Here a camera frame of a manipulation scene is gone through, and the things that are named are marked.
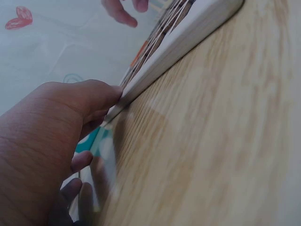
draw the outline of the hand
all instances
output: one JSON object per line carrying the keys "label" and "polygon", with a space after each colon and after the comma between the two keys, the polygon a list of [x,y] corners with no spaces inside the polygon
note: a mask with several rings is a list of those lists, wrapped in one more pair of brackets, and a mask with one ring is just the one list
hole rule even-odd
{"label": "hand", "polygon": [[[101,0],[102,5],[108,14],[117,22],[127,24],[131,27],[137,26],[137,20],[129,15],[124,9],[120,0]],[[132,0],[134,8],[138,12],[146,12],[148,9],[148,0]]]}
{"label": "hand", "polygon": [[[92,161],[92,154],[89,151],[81,152],[75,155],[71,162],[72,173],[76,173],[82,170],[87,165],[90,165]],[[91,216],[91,213],[85,212],[87,216],[82,216],[80,221],[73,224],[72,219],[69,215],[69,207],[74,200],[74,198],[79,194],[82,188],[82,182],[79,178],[72,179],[58,194],[56,201],[54,202],[50,214],[48,216],[48,226],[87,226],[87,219]],[[92,197],[91,185],[86,185],[81,191],[81,196],[85,193],[86,197]],[[82,206],[82,209],[92,207],[92,204]]]}
{"label": "hand", "polygon": [[[62,181],[92,160],[87,152],[72,160],[75,147],[121,94],[95,80],[50,82],[0,117],[0,224],[59,225],[51,217]],[[65,206],[80,187],[76,179],[63,190]]]}

